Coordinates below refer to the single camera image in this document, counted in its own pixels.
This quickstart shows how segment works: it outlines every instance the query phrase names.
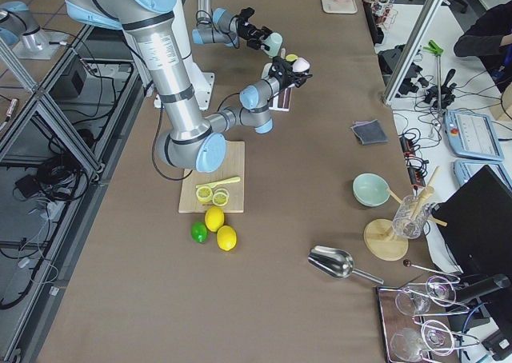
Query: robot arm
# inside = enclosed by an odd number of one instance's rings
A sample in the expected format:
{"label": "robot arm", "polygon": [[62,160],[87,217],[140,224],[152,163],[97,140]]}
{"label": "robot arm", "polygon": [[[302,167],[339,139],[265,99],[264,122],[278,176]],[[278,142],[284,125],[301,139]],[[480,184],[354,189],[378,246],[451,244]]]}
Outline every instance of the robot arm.
{"label": "robot arm", "polygon": [[11,46],[19,40],[30,52],[44,50],[48,37],[23,2],[0,5],[0,37]]}
{"label": "robot arm", "polygon": [[242,9],[238,15],[232,15],[222,8],[216,9],[212,15],[211,10],[211,0],[198,0],[197,27],[192,30],[194,43],[224,43],[227,46],[236,46],[238,38],[242,38],[246,40],[248,47],[263,50],[271,58],[278,54],[282,36],[265,26],[259,29],[249,23],[249,18],[254,15],[252,8]]}
{"label": "robot arm", "polygon": [[178,0],[66,0],[66,5],[68,14],[79,22],[124,30],[133,36],[172,124],[172,130],[158,139],[162,160],[176,167],[213,172],[226,154],[226,141],[221,132],[237,124],[254,126],[258,132],[270,130],[271,118],[266,106],[269,96],[294,82],[299,86],[303,81],[298,79],[302,76],[305,81],[307,76],[294,71],[294,65],[289,63],[282,74],[269,74],[267,82],[274,84],[271,90],[263,92],[264,87],[256,86],[258,100],[265,100],[265,103],[254,107],[248,104],[245,109],[232,110],[232,113],[220,112],[224,116],[214,114],[204,118],[172,30],[176,2]]}
{"label": "robot arm", "polygon": [[311,78],[309,71],[306,59],[274,57],[268,75],[240,93],[242,107],[226,107],[207,119],[216,132],[232,126],[252,126],[258,134],[268,133],[273,127],[269,100],[287,87],[302,86]]}

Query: wooden cutting board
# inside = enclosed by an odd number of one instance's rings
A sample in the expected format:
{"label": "wooden cutting board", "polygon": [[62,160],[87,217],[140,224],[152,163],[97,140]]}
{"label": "wooden cutting board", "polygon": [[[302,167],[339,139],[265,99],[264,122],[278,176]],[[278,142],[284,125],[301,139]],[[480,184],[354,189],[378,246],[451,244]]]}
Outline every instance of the wooden cutting board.
{"label": "wooden cutting board", "polygon": [[229,185],[219,185],[214,188],[214,192],[218,188],[229,191],[230,200],[227,205],[222,207],[225,213],[243,213],[246,144],[244,142],[226,142],[226,144],[226,157],[218,170],[209,174],[192,171],[192,174],[183,181],[182,193],[179,198],[179,213],[206,212],[213,204],[199,202],[195,197],[195,186],[231,177],[240,177],[240,181]]}

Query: green object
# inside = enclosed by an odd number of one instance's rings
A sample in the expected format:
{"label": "green object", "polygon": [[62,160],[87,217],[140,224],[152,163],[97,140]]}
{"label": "green object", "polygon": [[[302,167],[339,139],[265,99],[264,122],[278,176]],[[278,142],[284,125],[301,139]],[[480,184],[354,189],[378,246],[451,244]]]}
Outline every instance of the green object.
{"label": "green object", "polygon": [[196,221],[192,225],[190,235],[192,235],[192,239],[194,239],[197,243],[204,243],[208,238],[208,229],[202,221]]}
{"label": "green object", "polygon": [[352,190],[362,205],[377,207],[390,198],[389,186],[376,174],[361,174],[354,179]]}
{"label": "green object", "polygon": [[432,39],[429,40],[429,45],[424,46],[423,49],[426,51],[430,51],[432,54],[434,54],[436,57],[441,56],[442,52],[444,51],[439,45],[434,42]]}

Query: sliced lemon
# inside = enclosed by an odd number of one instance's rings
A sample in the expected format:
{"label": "sliced lemon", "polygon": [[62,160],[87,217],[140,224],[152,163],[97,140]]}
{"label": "sliced lemon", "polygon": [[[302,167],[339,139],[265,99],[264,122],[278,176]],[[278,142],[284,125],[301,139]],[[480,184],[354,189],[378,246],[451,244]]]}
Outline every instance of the sliced lemon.
{"label": "sliced lemon", "polygon": [[195,190],[195,196],[201,203],[208,203],[214,196],[214,192],[211,190],[210,187],[204,185]]}
{"label": "sliced lemon", "polygon": [[214,205],[223,207],[227,205],[227,202],[230,200],[230,193],[227,189],[216,189],[211,200]]}

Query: light green bowl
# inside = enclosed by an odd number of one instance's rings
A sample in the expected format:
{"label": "light green bowl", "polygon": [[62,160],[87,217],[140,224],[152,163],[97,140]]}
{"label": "light green bowl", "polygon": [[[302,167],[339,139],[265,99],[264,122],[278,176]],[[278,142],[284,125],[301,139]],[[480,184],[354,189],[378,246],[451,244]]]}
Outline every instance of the light green bowl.
{"label": "light green bowl", "polygon": [[377,207],[386,203],[390,198],[386,181],[376,174],[361,174],[354,179],[352,190],[354,196],[362,205]]}

